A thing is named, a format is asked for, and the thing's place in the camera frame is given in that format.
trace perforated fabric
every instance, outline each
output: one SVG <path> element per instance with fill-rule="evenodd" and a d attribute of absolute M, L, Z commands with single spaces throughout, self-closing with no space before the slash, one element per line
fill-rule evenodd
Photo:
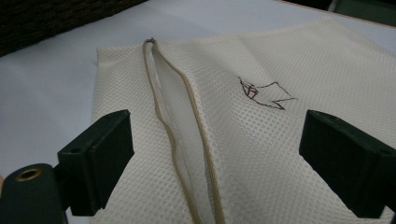
<path fill-rule="evenodd" d="M 356 218 L 298 146 L 314 109 L 396 147 L 394 55 L 333 19 L 151 47 L 99 50 L 95 117 L 129 109 L 136 154 L 92 223 L 389 223 Z"/>

